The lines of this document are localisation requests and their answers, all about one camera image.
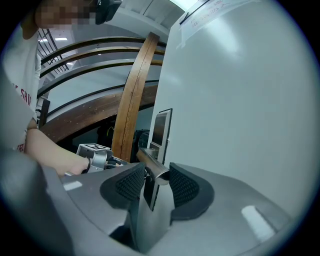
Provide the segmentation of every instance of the wristband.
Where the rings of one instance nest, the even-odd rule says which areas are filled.
[[[89,163],[88,163],[88,167],[86,169],[84,169],[81,174],[87,174],[89,169],[90,169],[90,166],[91,166],[91,159],[90,158],[87,158],[89,160]]]

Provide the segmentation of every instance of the metal bracket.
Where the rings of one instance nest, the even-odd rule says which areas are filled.
[[[91,166],[88,173],[103,171],[105,169],[106,161],[113,156],[110,147],[101,146],[95,143],[80,144],[76,154],[83,158],[91,159]]]
[[[169,169],[152,157],[152,149],[139,148],[136,157],[145,164],[148,176],[145,178],[143,196],[151,211],[154,210],[160,186],[169,184]]]

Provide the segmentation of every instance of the gray machine housing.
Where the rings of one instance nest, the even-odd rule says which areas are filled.
[[[145,182],[143,163],[59,178],[54,169],[23,154],[2,155],[4,202],[40,245],[64,255],[141,255],[135,241],[135,211],[137,201],[144,200],[139,199]],[[261,243],[241,215],[249,205],[276,233],[290,222],[281,208],[242,181],[174,163],[169,173],[175,205],[171,225],[148,255],[256,254]],[[66,191],[64,185],[75,182],[81,186]],[[190,186],[198,192],[188,193]],[[124,236],[131,237],[130,243]]]

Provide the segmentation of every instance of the black railing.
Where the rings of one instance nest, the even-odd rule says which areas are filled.
[[[73,68],[70,72],[60,75],[59,77],[52,80],[45,86],[41,87],[38,90],[37,98],[40,98],[42,95],[46,94],[53,88],[61,85],[62,83],[70,79],[76,78],[78,76],[81,76],[93,71],[97,71],[97,70],[107,69],[107,68],[131,66],[134,63],[135,63],[135,59],[117,59],[117,60],[107,60],[107,61],[97,62],[94,64]],[[152,66],[162,66],[162,64],[163,64],[162,60],[151,61]]]
[[[46,30],[39,29],[38,30],[38,40],[39,40],[38,41],[39,42],[38,43],[39,44],[38,52],[39,52],[39,55],[42,59],[58,50],[57,45],[56,45],[49,29],[46,29]],[[63,59],[62,56],[59,54],[59,55],[55,56],[53,59],[48,60],[46,62],[46,64],[48,66],[48,65],[51,65],[53,62],[58,62],[62,59]],[[66,70],[69,70],[69,68],[65,64],[65,65],[61,65],[61,66],[57,67],[56,69],[54,69],[54,72],[56,74],[60,74]]]
[[[159,80],[147,80],[147,81],[145,81],[146,84],[148,84],[148,83],[156,83],[156,82],[159,82]],[[87,97],[89,97],[89,96],[96,95],[96,94],[103,93],[103,92],[107,92],[107,91],[111,91],[111,90],[118,89],[118,88],[124,88],[124,87],[125,87],[125,84],[121,84],[121,85],[116,85],[116,86],[104,88],[104,89],[101,89],[101,90],[96,90],[96,91],[94,91],[94,92],[90,92],[90,93],[88,93],[88,94],[85,94],[85,95],[80,96],[80,97],[78,97],[78,98],[75,98],[75,99],[73,99],[73,100],[70,100],[69,102],[67,102],[67,103],[65,103],[65,104],[63,104],[63,105],[61,105],[61,106],[58,106],[58,107],[55,108],[54,110],[50,111],[50,112],[47,114],[47,117],[50,116],[50,115],[52,115],[53,113],[55,113],[55,112],[57,112],[57,111],[65,108],[66,106],[68,106],[68,105],[70,105],[70,104],[72,104],[72,103],[75,103],[75,102],[77,102],[77,101],[80,101],[80,100],[82,100],[82,99],[85,99],[85,98],[87,98]]]

